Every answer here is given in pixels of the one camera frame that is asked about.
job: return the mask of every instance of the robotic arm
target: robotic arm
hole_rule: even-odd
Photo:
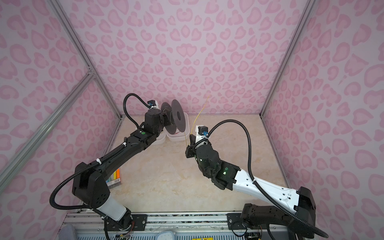
[[[139,97],[131,93],[124,99],[124,112],[135,123],[137,130],[132,132],[129,137],[125,137],[121,145],[105,156],[89,164],[84,162],[78,164],[75,173],[59,184],[52,192],[50,197],[52,207],[61,210],[92,209],[104,218],[105,225],[108,218],[110,226],[115,229],[132,229],[131,211],[113,199],[106,180],[131,157],[147,149],[156,140],[164,127],[167,130],[171,129],[172,131],[173,129],[174,131],[175,126],[184,120],[180,118],[184,114],[176,100],[174,101],[177,102],[175,105],[177,110],[174,110],[174,103],[172,103],[172,109],[169,104],[163,103],[165,107],[163,108],[162,105],[160,110],[156,101],[148,101],[147,105],[139,98],[149,110],[145,114],[144,122],[138,125],[125,110],[125,102],[129,96]],[[314,227],[316,205],[309,189],[301,187],[296,191],[253,176],[250,177],[245,170],[220,159],[218,152],[212,148],[211,143],[208,141],[210,134],[219,125],[221,123],[212,128],[209,133],[208,127],[197,126],[196,136],[190,135],[190,146],[187,147],[185,154],[187,158],[195,158],[203,175],[210,178],[218,188],[244,192],[277,206],[245,204],[241,214],[242,225],[254,229],[263,223],[278,224],[287,226],[290,230],[303,237],[314,238],[314,233],[328,237],[326,233]],[[248,172],[252,174],[250,171],[250,137],[247,131],[246,133],[249,146]],[[55,202],[56,194],[72,179],[72,193],[81,199],[85,205],[62,206],[57,204]]]

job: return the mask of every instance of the gray cloth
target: gray cloth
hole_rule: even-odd
[[[59,240],[77,240],[76,231],[73,225],[67,225],[60,229]]]

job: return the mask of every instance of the pink patterned wall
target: pink patterned wall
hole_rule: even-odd
[[[63,0],[118,106],[259,113],[306,0]],[[131,114],[143,114],[138,101]]]
[[[384,1],[320,1],[266,115],[330,239],[384,239]]]
[[[0,2],[0,172],[85,75],[44,0]]]
[[[0,239],[54,239],[66,211],[49,204],[52,190],[80,162],[100,157],[117,119],[100,89],[91,82],[23,170],[0,195]],[[78,204],[72,181],[56,202]]]

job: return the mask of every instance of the white plastic container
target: white plastic container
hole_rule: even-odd
[[[176,133],[176,134],[172,135],[172,134],[169,134],[169,132],[166,131],[167,137],[172,142],[185,141],[185,139],[187,139],[187,142],[189,141],[190,129],[189,129],[188,114],[186,112],[184,112],[184,116],[185,116],[185,133],[184,132],[179,132],[179,133]]]
[[[156,138],[156,141],[154,141],[151,145],[159,145],[166,142],[166,129],[163,128],[163,131],[160,133],[160,135]]]

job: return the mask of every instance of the table surface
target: table surface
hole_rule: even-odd
[[[191,127],[196,116],[189,116]],[[141,123],[144,116],[133,119]],[[286,187],[259,115],[200,115],[196,124],[211,129],[225,119],[238,120],[248,129],[254,176]],[[134,124],[125,118],[114,148],[134,130]],[[210,142],[222,160],[247,169],[247,138],[239,125],[221,125]],[[220,190],[202,175],[194,158],[185,157],[185,148],[185,141],[167,138],[165,143],[135,155],[121,166],[122,184],[112,188],[111,194],[132,212],[241,211],[247,203],[271,205],[244,193]]]

